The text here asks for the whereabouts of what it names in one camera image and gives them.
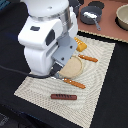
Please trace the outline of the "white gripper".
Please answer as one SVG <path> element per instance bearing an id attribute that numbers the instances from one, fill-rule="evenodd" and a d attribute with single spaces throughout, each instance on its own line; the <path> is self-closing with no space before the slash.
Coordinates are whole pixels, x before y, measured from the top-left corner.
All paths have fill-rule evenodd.
<path id="1" fill-rule="evenodd" d="M 66 65 L 77 43 L 69 34 L 63 35 L 62 32 L 60 19 L 40 22 L 27 18 L 18 41 L 25 46 L 24 55 L 33 74 L 45 76 L 55 63 Z"/>

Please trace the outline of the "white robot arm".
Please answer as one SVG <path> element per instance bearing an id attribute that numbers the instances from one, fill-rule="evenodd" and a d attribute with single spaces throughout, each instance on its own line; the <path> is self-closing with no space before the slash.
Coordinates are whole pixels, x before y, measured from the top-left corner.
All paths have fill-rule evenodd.
<path id="1" fill-rule="evenodd" d="M 28 18 L 18 35 L 35 78 L 51 77 L 60 71 L 77 48 L 77 18 L 68 0 L 21 0 Z"/>

